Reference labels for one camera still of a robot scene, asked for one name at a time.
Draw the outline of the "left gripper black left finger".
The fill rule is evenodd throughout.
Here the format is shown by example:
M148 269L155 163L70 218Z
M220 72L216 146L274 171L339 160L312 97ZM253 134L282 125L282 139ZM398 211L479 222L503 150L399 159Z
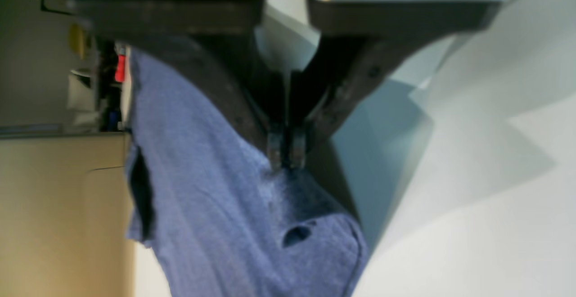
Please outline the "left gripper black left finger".
M285 166L282 77L263 63L254 31L263 0L68 0L86 28L166 63L228 123Z

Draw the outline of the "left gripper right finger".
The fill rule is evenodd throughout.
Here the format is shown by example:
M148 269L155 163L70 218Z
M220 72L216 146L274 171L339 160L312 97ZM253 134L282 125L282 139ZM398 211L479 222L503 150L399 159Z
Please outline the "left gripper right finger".
M485 30L499 0L306 0L320 32L315 54L291 75L288 165L327 141L405 60L455 34Z

